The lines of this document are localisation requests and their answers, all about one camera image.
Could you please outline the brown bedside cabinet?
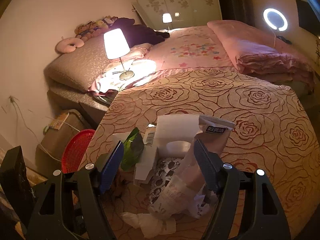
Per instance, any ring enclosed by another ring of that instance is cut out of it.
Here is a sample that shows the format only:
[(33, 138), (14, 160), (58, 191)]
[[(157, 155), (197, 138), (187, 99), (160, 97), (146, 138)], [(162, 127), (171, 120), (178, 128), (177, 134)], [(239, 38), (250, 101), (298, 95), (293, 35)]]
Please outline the brown bedside cabinet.
[(63, 126), (57, 131), (50, 128), (49, 124), (42, 141), (36, 148), (37, 170), (45, 177), (61, 168), (63, 152), (72, 137), (84, 129), (91, 128), (91, 125), (76, 109), (64, 110), (61, 113), (64, 112), (68, 112), (69, 117)]

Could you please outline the brown patterned headboard cushion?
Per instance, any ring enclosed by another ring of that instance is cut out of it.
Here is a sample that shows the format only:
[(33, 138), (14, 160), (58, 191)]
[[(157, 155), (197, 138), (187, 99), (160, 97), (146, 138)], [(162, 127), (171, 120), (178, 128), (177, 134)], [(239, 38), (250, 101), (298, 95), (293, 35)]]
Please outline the brown patterned headboard cushion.
[(58, 83), (85, 93), (109, 62), (104, 39), (98, 36), (88, 40), (74, 52), (55, 59), (44, 69), (44, 74)]

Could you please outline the red plastic mesh basket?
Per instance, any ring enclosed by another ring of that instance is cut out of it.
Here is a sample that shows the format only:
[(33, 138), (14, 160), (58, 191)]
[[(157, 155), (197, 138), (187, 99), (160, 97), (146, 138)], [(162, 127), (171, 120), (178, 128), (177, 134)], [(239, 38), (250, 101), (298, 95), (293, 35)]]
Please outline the red plastic mesh basket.
[(67, 144), (61, 159), (63, 173), (72, 173), (78, 170), (94, 134), (95, 130), (84, 129), (72, 137)]

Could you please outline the white shade table lamp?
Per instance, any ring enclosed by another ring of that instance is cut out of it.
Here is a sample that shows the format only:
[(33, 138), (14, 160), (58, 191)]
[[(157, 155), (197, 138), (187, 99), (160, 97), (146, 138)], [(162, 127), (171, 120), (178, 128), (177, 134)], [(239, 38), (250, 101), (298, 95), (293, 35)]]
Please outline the white shade table lamp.
[(123, 68), (119, 79), (126, 81), (134, 77), (134, 72), (125, 69), (122, 57), (130, 52), (129, 45), (121, 29), (110, 30), (103, 35), (106, 56), (109, 60), (119, 59)]

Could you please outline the white foam block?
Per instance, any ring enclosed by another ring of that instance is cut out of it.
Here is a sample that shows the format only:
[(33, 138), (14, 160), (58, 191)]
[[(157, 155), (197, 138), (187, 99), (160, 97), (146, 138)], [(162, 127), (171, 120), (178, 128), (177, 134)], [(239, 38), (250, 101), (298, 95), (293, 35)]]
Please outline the white foam block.
[(199, 114), (160, 115), (153, 142), (160, 158), (184, 158), (199, 127)]

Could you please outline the pink floral bed sheet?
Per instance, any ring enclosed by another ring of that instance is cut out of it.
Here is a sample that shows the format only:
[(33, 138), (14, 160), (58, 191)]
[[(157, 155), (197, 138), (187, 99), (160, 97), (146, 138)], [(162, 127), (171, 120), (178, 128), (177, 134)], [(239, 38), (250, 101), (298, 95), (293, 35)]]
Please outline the pink floral bed sheet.
[(169, 34), (164, 42), (151, 46), (142, 59), (124, 63), (126, 69), (134, 72), (134, 77), (121, 81), (121, 64), (111, 63), (88, 91), (95, 96), (106, 96), (113, 90), (142, 86), (193, 69), (237, 71), (221, 41), (208, 26), (174, 29)]

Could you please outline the white cardboard box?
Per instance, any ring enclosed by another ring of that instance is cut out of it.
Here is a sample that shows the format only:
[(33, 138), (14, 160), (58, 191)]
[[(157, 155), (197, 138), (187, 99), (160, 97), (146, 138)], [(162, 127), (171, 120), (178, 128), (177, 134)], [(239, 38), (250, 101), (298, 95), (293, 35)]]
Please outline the white cardboard box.
[(133, 183), (137, 186), (148, 184), (155, 173), (158, 160), (157, 145), (153, 142), (156, 131), (156, 125), (149, 124), (144, 134), (144, 150), (140, 156), (139, 162), (135, 165)]

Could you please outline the green snack wrapper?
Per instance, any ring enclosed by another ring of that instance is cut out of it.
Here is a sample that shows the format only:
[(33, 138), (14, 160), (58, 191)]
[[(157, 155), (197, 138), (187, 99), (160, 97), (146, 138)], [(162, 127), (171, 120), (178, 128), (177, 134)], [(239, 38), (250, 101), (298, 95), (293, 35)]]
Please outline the green snack wrapper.
[(139, 162), (144, 150), (144, 142), (140, 130), (136, 127), (124, 141), (124, 155), (120, 164), (123, 171), (128, 171)]

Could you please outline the white tissue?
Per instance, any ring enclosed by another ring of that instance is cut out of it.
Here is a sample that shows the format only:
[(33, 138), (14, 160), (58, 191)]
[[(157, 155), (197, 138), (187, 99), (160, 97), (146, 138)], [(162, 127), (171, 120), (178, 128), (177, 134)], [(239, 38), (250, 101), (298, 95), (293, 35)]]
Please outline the white tissue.
[(135, 229), (140, 229), (145, 238), (153, 238), (158, 235), (170, 235), (176, 232), (176, 220), (170, 217), (160, 220), (149, 213), (129, 213), (121, 215), (122, 220)]

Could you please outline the wall mounted black television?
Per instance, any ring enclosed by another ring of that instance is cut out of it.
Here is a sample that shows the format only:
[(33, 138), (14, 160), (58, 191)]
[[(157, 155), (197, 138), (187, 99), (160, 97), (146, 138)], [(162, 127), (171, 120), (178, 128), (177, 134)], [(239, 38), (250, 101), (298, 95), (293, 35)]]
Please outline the wall mounted black television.
[(313, 35), (319, 37), (320, 23), (308, 2), (296, 0), (299, 26)]

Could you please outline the small book on cabinet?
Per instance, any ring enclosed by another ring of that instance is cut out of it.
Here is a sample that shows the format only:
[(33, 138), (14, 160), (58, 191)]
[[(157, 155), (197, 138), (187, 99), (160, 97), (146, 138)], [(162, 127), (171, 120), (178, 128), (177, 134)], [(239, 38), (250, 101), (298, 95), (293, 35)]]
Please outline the small book on cabinet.
[(49, 127), (58, 131), (63, 126), (68, 117), (68, 112), (61, 113), (58, 117), (52, 120)]

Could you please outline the pink pillow under lamp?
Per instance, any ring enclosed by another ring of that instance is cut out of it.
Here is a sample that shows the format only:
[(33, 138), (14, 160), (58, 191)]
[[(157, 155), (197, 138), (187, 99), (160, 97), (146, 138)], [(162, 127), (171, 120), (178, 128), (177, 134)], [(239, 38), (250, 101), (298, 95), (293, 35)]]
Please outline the pink pillow under lamp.
[(121, 60), (124, 62), (129, 60), (143, 59), (151, 48), (152, 45), (149, 43), (135, 45), (130, 49), (129, 53), (121, 57)]

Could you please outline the floral sliding wardrobe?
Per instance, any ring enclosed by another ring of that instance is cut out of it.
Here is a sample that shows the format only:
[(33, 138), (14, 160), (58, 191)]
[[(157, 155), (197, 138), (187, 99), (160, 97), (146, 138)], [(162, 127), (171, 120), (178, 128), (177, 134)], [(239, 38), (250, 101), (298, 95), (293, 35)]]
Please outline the floral sliding wardrobe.
[(221, 20), (219, 0), (136, 0), (133, 3), (140, 18), (150, 28), (167, 29), (162, 15), (170, 13), (170, 29), (206, 25), (209, 21)]

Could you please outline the silver pill blister pack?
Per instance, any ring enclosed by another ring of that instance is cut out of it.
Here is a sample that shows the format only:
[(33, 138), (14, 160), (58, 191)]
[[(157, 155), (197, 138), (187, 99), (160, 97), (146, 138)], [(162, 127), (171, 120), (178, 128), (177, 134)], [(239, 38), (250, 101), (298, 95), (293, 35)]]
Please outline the silver pill blister pack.
[(150, 204), (153, 204), (159, 198), (160, 193), (171, 181), (172, 176), (180, 166), (181, 162), (181, 158), (160, 158), (157, 161), (155, 173), (151, 180), (149, 194)]

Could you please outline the small distant lamp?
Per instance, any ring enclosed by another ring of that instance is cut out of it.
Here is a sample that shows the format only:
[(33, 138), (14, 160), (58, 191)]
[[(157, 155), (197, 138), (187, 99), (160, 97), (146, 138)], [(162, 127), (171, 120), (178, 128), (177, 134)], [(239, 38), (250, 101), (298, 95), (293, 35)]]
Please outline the small distant lamp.
[(172, 23), (172, 17), (170, 13), (164, 13), (162, 15), (162, 22), (168, 26), (168, 29), (170, 29), (170, 24)]

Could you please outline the pink neck pillow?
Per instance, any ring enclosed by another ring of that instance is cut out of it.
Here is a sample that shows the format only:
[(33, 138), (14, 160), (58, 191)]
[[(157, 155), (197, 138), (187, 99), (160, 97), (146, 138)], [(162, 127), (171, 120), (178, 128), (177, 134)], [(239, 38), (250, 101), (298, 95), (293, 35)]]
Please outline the pink neck pillow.
[(77, 48), (81, 48), (84, 46), (84, 41), (76, 38), (76, 37), (70, 37), (70, 38), (65, 38), (61, 40), (57, 45), (56, 45), (56, 50), (60, 53), (71, 53), (74, 52)]

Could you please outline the folded pink quilt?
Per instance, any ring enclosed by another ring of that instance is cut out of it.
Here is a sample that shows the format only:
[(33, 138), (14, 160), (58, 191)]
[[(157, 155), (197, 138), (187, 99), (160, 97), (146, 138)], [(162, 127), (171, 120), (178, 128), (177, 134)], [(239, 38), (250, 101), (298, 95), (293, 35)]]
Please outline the folded pink quilt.
[(293, 45), (240, 21), (210, 21), (207, 25), (241, 74), (269, 82), (300, 81), (314, 85), (315, 64)]

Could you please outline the brown plush toys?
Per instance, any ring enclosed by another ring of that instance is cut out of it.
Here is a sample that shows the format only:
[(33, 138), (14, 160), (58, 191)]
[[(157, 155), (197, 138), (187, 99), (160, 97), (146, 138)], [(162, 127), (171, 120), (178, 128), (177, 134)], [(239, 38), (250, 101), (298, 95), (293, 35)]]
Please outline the brown plush toys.
[(81, 24), (74, 30), (75, 37), (86, 42), (91, 38), (103, 35), (111, 29), (117, 19), (117, 16), (106, 16), (96, 21), (89, 21), (86, 24)]

